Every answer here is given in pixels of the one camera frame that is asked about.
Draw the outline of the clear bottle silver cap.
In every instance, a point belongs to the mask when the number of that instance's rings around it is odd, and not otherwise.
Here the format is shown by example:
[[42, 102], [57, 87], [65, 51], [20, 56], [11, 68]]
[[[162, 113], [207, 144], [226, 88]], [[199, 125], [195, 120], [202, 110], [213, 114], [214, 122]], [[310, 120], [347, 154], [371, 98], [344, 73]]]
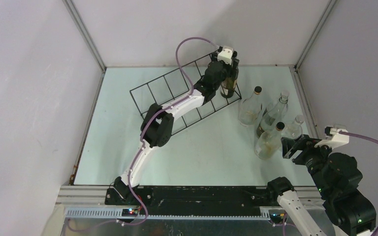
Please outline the clear bottle silver cap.
[[303, 115], [297, 115], [292, 122], [285, 125], [282, 137], [293, 140], [300, 138], [303, 134], [302, 124], [304, 121], [305, 118]]

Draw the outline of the dark green wine bottle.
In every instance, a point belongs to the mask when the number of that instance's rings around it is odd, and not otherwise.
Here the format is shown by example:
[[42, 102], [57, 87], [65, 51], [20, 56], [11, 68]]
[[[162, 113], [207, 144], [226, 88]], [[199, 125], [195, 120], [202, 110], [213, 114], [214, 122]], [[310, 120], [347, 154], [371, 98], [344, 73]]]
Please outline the dark green wine bottle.
[[239, 74], [238, 64], [232, 65], [230, 69], [227, 70], [225, 75], [225, 80], [221, 83], [220, 94], [224, 98], [231, 98], [234, 95], [237, 79]]

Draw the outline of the clear bottle brown stopper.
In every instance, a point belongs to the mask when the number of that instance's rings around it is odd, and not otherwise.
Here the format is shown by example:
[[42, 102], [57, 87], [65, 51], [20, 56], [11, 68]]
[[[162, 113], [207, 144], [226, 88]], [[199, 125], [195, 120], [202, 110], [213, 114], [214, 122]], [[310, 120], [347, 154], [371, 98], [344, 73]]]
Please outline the clear bottle brown stopper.
[[265, 131], [254, 144], [255, 154], [263, 160], [270, 159], [281, 147], [282, 131], [285, 128], [283, 122], [278, 122], [271, 131]]

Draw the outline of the tall clear bottle black label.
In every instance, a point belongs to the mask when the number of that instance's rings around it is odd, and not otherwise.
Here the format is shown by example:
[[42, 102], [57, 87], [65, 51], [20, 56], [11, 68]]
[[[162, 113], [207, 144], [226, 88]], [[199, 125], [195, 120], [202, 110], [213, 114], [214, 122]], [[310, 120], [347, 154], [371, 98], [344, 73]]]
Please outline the tall clear bottle black label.
[[258, 138], [266, 132], [275, 128], [276, 124], [286, 115], [288, 106], [288, 97], [290, 93], [283, 90], [276, 102], [271, 102], [264, 110], [263, 116], [256, 129]]

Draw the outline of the clear bottle black cork stopper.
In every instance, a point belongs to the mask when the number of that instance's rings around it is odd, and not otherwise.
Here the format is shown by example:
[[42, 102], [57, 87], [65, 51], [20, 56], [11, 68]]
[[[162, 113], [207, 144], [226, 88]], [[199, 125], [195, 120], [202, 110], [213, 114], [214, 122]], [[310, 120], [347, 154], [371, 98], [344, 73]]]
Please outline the clear bottle black cork stopper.
[[262, 110], [262, 87], [256, 86], [252, 95], [246, 98], [240, 106], [238, 120], [244, 126], [254, 125]]

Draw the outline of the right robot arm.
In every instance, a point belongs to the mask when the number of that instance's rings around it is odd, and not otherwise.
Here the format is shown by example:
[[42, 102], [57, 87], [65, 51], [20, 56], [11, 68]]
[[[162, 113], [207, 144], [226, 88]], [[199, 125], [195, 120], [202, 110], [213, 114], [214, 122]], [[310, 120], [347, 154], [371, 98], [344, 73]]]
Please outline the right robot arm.
[[[357, 189], [363, 175], [357, 168], [356, 159], [333, 152], [333, 149], [348, 143], [348, 136], [340, 133], [325, 140], [308, 135], [302, 135], [296, 140], [281, 138], [283, 158], [289, 159], [295, 152], [300, 152], [292, 162], [306, 166], [331, 223], [347, 236], [362, 236], [374, 232], [377, 214], [373, 204]], [[267, 201], [274, 206], [280, 205], [302, 235], [324, 235], [304, 209], [287, 178], [278, 177], [268, 182], [266, 189]]]

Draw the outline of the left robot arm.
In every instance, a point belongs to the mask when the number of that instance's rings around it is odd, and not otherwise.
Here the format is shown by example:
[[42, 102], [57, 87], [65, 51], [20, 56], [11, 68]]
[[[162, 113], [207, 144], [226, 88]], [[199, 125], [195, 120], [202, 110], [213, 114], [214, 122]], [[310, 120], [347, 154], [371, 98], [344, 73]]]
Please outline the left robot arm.
[[142, 199], [135, 192], [152, 154], [172, 137], [174, 123], [183, 115], [209, 103], [226, 81], [238, 77], [237, 52], [220, 48], [193, 87], [169, 103], [152, 104], [141, 125], [140, 144], [128, 170], [117, 177], [106, 192], [106, 205], [137, 205]]

